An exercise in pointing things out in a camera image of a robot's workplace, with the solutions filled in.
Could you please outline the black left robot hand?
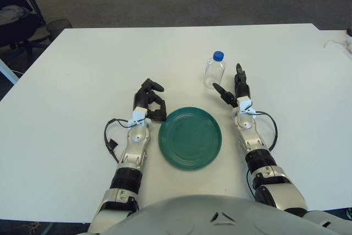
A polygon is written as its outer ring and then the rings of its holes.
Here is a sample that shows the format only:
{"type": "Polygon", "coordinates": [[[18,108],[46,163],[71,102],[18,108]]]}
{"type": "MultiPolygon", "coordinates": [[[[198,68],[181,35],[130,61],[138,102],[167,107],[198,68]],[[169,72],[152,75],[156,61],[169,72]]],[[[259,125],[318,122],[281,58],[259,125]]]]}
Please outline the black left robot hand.
{"type": "Polygon", "coordinates": [[[133,109],[136,107],[144,108],[147,110],[146,118],[149,118],[152,121],[164,122],[167,118],[166,103],[155,93],[155,91],[164,92],[164,88],[157,82],[147,78],[134,96],[133,109]],[[149,105],[152,103],[156,103],[160,108],[154,111],[150,110],[149,105]]]}

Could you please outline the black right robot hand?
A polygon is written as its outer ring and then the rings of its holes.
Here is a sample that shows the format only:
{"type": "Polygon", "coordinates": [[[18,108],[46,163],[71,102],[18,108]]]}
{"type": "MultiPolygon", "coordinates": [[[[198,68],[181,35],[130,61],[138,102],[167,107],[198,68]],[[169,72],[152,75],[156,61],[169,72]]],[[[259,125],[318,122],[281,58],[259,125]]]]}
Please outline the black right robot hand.
{"type": "Polygon", "coordinates": [[[238,107],[237,99],[240,97],[250,97],[250,88],[246,82],[246,73],[238,63],[236,65],[236,75],[234,76],[234,92],[233,95],[230,91],[225,91],[219,84],[212,83],[215,90],[220,94],[221,99],[231,105],[232,107],[238,107]]]}

